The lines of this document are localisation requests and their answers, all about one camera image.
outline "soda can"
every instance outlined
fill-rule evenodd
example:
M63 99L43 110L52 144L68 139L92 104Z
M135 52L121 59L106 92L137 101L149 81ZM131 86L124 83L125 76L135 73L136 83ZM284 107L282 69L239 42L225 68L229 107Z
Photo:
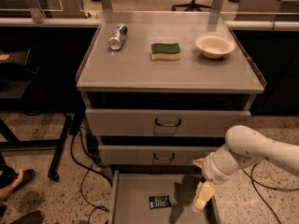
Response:
M125 40L127 39L128 28L125 24L120 23L116 27L113 36L109 39L109 46L113 50L119 50L122 48Z

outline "bowl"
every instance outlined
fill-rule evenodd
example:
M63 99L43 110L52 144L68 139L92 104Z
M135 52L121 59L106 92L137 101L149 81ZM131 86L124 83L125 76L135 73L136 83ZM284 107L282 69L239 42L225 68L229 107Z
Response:
M224 35L199 35L195 39L195 44L203 55L210 59L227 58L235 49L235 42Z

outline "chair base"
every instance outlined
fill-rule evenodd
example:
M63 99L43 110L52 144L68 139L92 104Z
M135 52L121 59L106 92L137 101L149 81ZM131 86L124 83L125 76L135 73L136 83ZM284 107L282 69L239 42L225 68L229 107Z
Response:
M195 0L192 0L189 4L178 4L178 5L173 5L171 7L172 11L176 11L177 7L186 7L186 9L184 11L203 11L201 9L201 7L205 7L205 8L211 8L211 6L207 6L207 5L202 5L202 4L196 4Z

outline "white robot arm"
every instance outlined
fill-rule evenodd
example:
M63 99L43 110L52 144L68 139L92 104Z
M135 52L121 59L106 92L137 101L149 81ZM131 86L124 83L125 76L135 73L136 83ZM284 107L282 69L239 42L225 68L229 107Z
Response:
M299 146L269 139L246 126L234 126L225 144L205 157L201 164L205 180L221 184L236 170L267 160L299 177Z

